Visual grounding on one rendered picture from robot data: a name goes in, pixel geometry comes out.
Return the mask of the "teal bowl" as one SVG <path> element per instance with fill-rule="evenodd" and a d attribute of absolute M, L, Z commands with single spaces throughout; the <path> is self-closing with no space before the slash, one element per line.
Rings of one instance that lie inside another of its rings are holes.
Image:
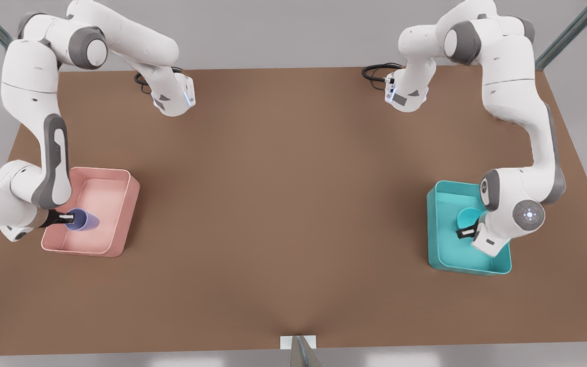
<path fill-rule="evenodd" d="M 482 213 L 482 211 L 475 207 L 466 207 L 465 209 L 462 209 L 457 216 L 458 229 L 469 227 L 473 225 L 473 223 L 478 223 Z"/>

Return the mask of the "purple cup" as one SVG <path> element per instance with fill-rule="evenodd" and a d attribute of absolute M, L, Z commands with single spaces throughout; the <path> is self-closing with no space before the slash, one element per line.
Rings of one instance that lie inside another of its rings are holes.
<path fill-rule="evenodd" d="M 89 231 L 94 230 L 100 224 L 100 219 L 93 213 L 75 207 L 67 212 L 65 227 L 71 231 Z"/>

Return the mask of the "teal plastic box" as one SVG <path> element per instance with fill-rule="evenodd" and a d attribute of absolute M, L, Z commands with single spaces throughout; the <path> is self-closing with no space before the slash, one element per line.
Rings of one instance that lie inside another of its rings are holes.
<path fill-rule="evenodd" d="M 466 207 L 484 211 L 479 185 L 438 181 L 427 193 L 428 261 L 433 269 L 475 276 L 505 275 L 512 271 L 510 245 L 496 256 L 488 256 L 471 245 L 471 238 L 459 239 L 458 213 Z"/>

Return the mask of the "pink plastic box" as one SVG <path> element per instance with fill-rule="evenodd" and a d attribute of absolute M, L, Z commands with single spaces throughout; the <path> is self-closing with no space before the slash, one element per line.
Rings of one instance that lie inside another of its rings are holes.
<path fill-rule="evenodd" d="M 73 167 L 70 172 L 72 195 L 58 207 L 88 211 L 89 221 L 98 223 L 90 230 L 73 231 L 63 224 L 46 228 L 41 247 L 64 254 L 116 257 L 123 253 L 140 190 L 138 181 L 122 169 Z"/>

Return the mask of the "white post foot plate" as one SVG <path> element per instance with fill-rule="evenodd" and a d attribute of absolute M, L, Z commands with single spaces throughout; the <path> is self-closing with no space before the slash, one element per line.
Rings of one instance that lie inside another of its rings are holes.
<path fill-rule="evenodd" d="M 291 349 L 292 343 L 297 337 L 298 336 L 281 336 L 280 349 Z M 315 335 L 300 336 L 300 339 L 304 339 L 312 349 L 317 348 L 317 337 Z"/>

